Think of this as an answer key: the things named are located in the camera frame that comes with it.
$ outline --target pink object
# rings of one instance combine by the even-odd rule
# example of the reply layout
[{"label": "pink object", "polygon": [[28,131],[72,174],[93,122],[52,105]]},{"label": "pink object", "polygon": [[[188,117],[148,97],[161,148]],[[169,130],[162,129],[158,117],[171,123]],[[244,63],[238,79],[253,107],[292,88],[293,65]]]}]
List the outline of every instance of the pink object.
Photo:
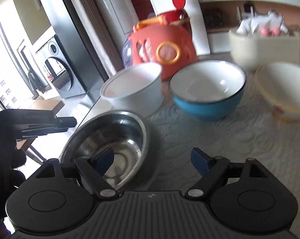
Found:
[{"label": "pink object", "polygon": [[260,29],[260,34],[264,37],[269,37],[272,35],[271,31],[267,27],[263,27]]},{"label": "pink object", "polygon": [[272,29],[272,35],[273,36],[280,36],[280,34],[281,34],[281,30],[280,30],[279,27],[275,27],[275,28]]}]

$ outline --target silver screw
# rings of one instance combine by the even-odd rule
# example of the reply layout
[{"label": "silver screw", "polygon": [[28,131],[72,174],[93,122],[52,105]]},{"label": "silver screw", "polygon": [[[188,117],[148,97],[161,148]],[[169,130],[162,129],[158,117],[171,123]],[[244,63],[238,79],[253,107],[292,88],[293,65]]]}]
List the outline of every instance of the silver screw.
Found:
[{"label": "silver screw", "polygon": [[188,195],[197,198],[203,195],[203,191],[199,189],[192,189],[188,191]]},{"label": "silver screw", "polygon": [[105,189],[105,190],[100,191],[100,195],[105,198],[113,197],[113,196],[115,196],[115,191],[112,189]]}]

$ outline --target ribbed black surface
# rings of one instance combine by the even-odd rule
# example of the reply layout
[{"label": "ribbed black surface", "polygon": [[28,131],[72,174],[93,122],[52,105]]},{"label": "ribbed black surface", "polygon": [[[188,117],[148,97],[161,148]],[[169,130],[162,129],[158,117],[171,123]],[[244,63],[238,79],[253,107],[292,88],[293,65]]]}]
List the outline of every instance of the ribbed black surface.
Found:
[{"label": "ribbed black surface", "polygon": [[[16,232],[13,239],[42,236]],[[92,217],[73,231],[50,239],[295,239],[287,231],[275,235],[243,235],[218,223],[202,202],[189,201],[178,191],[125,192],[101,203]]]}]

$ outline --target bowl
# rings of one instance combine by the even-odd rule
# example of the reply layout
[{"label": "bowl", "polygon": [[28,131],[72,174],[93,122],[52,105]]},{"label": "bowl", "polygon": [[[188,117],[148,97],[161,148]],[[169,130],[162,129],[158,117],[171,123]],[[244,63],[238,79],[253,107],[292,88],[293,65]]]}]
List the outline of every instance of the bowl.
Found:
[{"label": "bowl", "polygon": [[105,149],[113,148],[114,162],[103,178],[119,190],[140,169],[149,143],[149,128],[138,115],[127,111],[109,111],[76,130],[59,159],[61,163],[69,163],[82,156],[97,158]]},{"label": "bowl", "polygon": [[256,71],[254,80],[275,118],[287,123],[300,120],[300,66],[269,63]]},{"label": "bowl", "polygon": [[162,66],[157,63],[141,63],[123,69],[104,83],[101,97],[116,109],[133,111],[147,117],[163,101],[161,74]]},{"label": "bowl", "polygon": [[237,65],[207,60],[178,71],[169,86],[178,107],[200,119],[217,121],[235,110],[245,82],[245,73]]}]

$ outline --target stainless steel bowl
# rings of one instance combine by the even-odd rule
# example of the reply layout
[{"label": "stainless steel bowl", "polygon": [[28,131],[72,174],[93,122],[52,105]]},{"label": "stainless steel bowl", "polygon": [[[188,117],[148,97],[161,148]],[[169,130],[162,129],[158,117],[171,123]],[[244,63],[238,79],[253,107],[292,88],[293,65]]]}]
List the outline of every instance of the stainless steel bowl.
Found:
[{"label": "stainless steel bowl", "polygon": [[140,169],[148,153],[149,140],[150,131],[140,117],[126,111],[109,111],[76,130],[59,159],[68,163],[81,156],[94,158],[112,147],[114,163],[104,179],[118,190]]}]

